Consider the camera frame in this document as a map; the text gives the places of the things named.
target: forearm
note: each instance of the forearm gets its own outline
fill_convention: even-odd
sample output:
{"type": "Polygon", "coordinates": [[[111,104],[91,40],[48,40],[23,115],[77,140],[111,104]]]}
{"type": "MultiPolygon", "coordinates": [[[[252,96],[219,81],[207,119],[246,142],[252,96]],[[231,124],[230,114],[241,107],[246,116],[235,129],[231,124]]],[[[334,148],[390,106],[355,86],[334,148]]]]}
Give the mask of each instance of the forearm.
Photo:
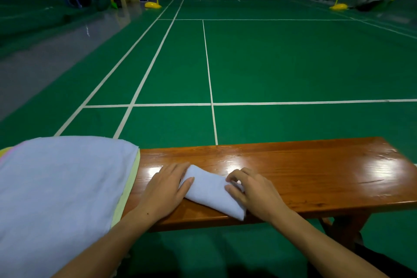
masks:
{"type": "Polygon", "coordinates": [[[324,278],[381,277],[381,271],[288,210],[273,226],[291,241],[324,278]]]}
{"type": "Polygon", "coordinates": [[[134,242],[152,225],[146,220],[133,221],[128,214],[105,236],[70,261],[53,278],[109,278],[134,242]]]}

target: right hand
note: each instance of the right hand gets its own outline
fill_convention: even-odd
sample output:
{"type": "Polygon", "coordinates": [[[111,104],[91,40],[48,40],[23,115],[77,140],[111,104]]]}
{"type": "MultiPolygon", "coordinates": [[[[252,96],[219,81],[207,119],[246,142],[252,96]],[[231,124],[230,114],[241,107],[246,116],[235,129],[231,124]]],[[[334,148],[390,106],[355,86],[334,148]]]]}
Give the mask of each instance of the right hand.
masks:
{"type": "Polygon", "coordinates": [[[245,192],[232,185],[226,185],[224,188],[259,219],[272,223],[281,213],[289,210],[272,182],[262,175],[245,167],[241,170],[233,170],[226,177],[227,182],[238,180],[245,188],[245,192]]]}

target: left hand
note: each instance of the left hand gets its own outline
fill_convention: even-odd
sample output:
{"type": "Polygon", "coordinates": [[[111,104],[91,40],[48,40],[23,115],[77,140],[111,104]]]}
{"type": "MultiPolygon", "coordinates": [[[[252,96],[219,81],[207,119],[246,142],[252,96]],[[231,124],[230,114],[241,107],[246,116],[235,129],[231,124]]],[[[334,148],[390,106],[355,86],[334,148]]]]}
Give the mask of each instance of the left hand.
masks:
{"type": "Polygon", "coordinates": [[[174,211],[193,184],[194,177],[191,177],[178,188],[189,166],[189,162],[163,166],[152,177],[132,212],[145,217],[153,225],[174,211]]]}

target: bench leg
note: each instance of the bench leg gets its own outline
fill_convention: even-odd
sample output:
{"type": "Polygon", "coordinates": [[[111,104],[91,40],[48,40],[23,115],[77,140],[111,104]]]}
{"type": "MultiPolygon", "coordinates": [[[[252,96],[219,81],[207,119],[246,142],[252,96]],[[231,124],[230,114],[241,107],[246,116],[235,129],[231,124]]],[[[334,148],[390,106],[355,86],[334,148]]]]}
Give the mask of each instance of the bench leg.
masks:
{"type": "Polygon", "coordinates": [[[354,250],[354,240],[369,217],[370,214],[365,213],[335,217],[333,223],[329,218],[321,218],[319,221],[328,236],[344,247],[354,250]]]}

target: badminton court floor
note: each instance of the badminton court floor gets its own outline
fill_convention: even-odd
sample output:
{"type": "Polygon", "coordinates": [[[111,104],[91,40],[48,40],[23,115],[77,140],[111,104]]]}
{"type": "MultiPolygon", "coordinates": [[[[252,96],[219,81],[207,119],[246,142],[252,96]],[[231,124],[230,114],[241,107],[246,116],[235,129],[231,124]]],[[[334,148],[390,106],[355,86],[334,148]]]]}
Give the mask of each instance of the badminton court floor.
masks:
{"type": "Polygon", "coordinates": [[[414,32],[307,0],[161,3],[1,122],[0,148],[53,135],[139,148],[382,136],[417,163],[414,32]]]}

